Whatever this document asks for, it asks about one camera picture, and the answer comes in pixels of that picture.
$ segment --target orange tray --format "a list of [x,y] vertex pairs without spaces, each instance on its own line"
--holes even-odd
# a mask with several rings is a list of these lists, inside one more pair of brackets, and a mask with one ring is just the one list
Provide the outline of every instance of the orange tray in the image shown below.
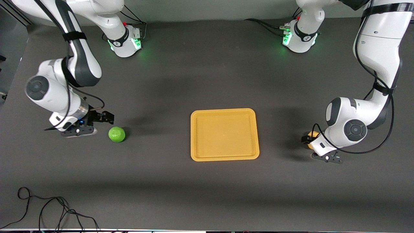
[[193,160],[248,160],[258,156],[256,114],[252,109],[197,110],[191,114]]

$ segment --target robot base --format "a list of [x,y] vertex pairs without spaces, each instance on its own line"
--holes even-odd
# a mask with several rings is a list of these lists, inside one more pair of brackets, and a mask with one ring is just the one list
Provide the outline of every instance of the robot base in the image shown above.
[[115,54],[121,58],[130,57],[142,48],[140,29],[134,28],[130,25],[125,26],[125,28],[128,30],[129,37],[121,47],[117,47],[108,41],[112,51],[114,51]]
[[303,42],[301,38],[298,35],[296,35],[295,31],[292,30],[297,21],[298,20],[294,19],[289,23],[285,23],[285,27],[290,27],[291,30],[283,38],[282,44],[295,53],[305,53],[311,48],[312,45],[315,44],[315,40],[318,34],[316,34],[311,40]]

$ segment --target green ball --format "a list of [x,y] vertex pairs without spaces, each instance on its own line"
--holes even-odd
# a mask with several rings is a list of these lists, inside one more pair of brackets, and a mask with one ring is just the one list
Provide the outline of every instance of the green ball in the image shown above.
[[113,142],[122,142],[125,139],[125,131],[123,128],[115,126],[109,130],[108,136]]

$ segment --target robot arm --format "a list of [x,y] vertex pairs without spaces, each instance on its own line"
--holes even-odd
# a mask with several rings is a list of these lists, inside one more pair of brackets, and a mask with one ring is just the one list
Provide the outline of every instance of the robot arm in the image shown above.
[[140,29],[124,25],[115,14],[124,8],[124,0],[67,0],[66,3],[75,14],[101,28],[111,49],[119,57],[132,56],[141,49]]
[[315,44],[317,31],[325,19],[325,11],[322,9],[328,5],[339,4],[339,0],[296,0],[302,8],[301,20],[294,19],[284,26],[290,30],[283,45],[295,53],[304,53]]
[[376,79],[369,100],[338,97],[329,103],[325,137],[319,135],[310,143],[319,156],[359,143],[367,129],[385,122],[402,65],[398,49],[412,16],[413,3],[414,0],[371,0],[367,5],[354,42],[354,54],[384,83]]
[[[53,21],[35,1],[13,0],[13,3],[26,13]],[[74,87],[94,86],[101,78],[101,67],[92,55],[71,8],[61,0],[41,0],[40,4],[49,11],[64,33],[73,56],[42,62],[37,74],[27,82],[26,95],[37,105],[53,112],[49,121],[62,134],[66,134],[64,136],[95,134],[92,122],[113,124],[113,115],[97,113],[72,91],[68,82]],[[80,124],[88,127],[88,133],[80,132]]]

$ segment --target dark gray tabletop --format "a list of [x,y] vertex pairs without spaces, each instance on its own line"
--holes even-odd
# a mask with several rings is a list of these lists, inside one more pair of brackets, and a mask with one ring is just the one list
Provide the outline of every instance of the dark gray tabletop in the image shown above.
[[[300,147],[313,123],[326,126],[332,99],[363,98],[372,86],[352,54],[359,22],[327,19],[305,54],[290,52],[254,22],[156,23],[130,58],[117,57],[98,27],[84,27],[103,77],[83,90],[104,99],[115,125],[126,127],[122,143],[110,141],[112,125],[104,123],[87,137],[43,131],[51,113],[25,96],[24,85],[40,62],[65,56],[65,43],[56,28],[30,27],[0,113],[1,225],[22,216],[26,202],[16,192],[27,186],[40,196],[64,196],[101,228],[413,232],[412,28],[400,48],[404,66],[386,145],[343,154],[343,165],[312,160]],[[256,112],[256,160],[191,159],[191,113],[223,108]],[[388,127],[349,149],[375,147]],[[44,203],[33,200],[27,217],[10,227],[37,227]],[[56,226],[60,211],[47,207],[46,227]],[[75,221],[65,227],[78,228]]]

